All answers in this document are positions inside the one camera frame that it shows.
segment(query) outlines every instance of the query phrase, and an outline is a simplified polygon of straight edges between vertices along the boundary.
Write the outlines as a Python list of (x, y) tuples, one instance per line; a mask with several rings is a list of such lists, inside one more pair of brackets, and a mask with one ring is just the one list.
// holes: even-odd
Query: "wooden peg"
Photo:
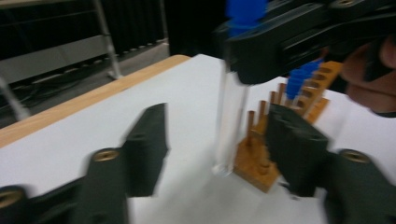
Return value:
[(285, 89), (286, 89), (286, 84), (279, 83), (278, 90), (277, 90), (277, 99), (276, 99), (276, 103), (278, 105), (282, 105), (282, 98), (283, 98), (283, 93), (285, 92)]
[(276, 104), (277, 93), (276, 91), (271, 91), (270, 103)]
[(254, 111), (250, 110), (248, 111), (248, 116), (247, 116), (247, 146), (251, 145), (251, 130), (253, 129), (253, 122), (254, 122)]
[(266, 104), (267, 104), (267, 102), (260, 101), (259, 120), (262, 120), (262, 118), (264, 118)]

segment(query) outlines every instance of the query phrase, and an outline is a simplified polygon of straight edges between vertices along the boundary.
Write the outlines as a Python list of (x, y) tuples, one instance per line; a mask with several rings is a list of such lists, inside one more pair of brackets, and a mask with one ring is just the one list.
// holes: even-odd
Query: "white table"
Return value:
[[(236, 175), (212, 175), (221, 67), (199, 55), (3, 147), (0, 186), (31, 185), (34, 196), (84, 175), (90, 153), (119, 146), (144, 108), (168, 103), (171, 150), (156, 195), (129, 200), (134, 223), (325, 223), (321, 199), (294, 201), (278, 185), (264, 194)], [(282, 80), (250, 88), (247, 109), (257, 109)], [(331, 102), (316, 126), (334, 139), (330, 150), (372, 155), (395, 184), (396, 119), (376, 117), (339, 93), (326, 96)]]

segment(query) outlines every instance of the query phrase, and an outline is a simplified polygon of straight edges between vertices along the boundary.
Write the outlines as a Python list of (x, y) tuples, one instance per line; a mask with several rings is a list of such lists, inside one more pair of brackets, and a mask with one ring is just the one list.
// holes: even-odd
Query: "human hand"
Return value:
[(363, 79), (368, 48), (368, 45), (358, 48), (344, 61), (342, 77), (348, 82), (346, 94), (375, 113), (396, 112), (396, 45), (393, 38), (389, 36), (379, 52), (382, 63), (393, 70), (371, 82)]

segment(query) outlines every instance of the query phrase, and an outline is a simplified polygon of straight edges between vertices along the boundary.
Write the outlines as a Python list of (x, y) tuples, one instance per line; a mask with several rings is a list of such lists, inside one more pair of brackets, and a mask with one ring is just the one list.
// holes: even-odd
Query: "floor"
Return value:
[[(127, 76), (167, 57), (169, 50), (166, 43), (134, 50), (120, 58), (120, 70)], [(113, 79), (107, 75), (107, 71), (108, 60), (83, 64), (78, 69), (72, 68), (49, 80), (36, 80), (34, 85), (30, 83), (29, 86), (15, 87), (14, 92), (34, 115), (111, 82)], [(0, 95), (0, 128), (14, 122), (17, 120), (10, 106)]]

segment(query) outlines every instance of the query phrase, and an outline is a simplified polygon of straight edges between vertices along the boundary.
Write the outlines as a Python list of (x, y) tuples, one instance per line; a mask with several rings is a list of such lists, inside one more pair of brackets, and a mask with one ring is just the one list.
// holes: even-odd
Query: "metal pole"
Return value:
[(14, 92), (12, 92), (6, 81), (3, 80), (1, 76), (0, 76), (0, 92), (3, 93), (3, 96), (6, 98), (9, 105), (11, 105), (11, 108), (14, 111), (17, 120), (23, 120), (30, 117), (29, 110), (23, 107), (23, 105), (21, 105), (18, 98), (14, 95)]
[(114, 45), (113, 45), (113, 41), (111, 39), (110, 32), (108, 31), (106, 17), (105, 17), (103, 8), (102, 8), (101, 0), (92, 0), (92, 1), (93, 1), (95, 10), (96, 10), (96, 15), (99, 20), (99, 26), (101, 28), (102, 35), (105, 40), (107, 55), (111, 61), (111, 66), (113, 67), (113, 74), (109, 73), (109, 75), (115, 79), (122, 78), (122, 74), (120, 72), (119, 61), (117, 60), (117, 56), (116, 56), (116, 52), (114, 50)]

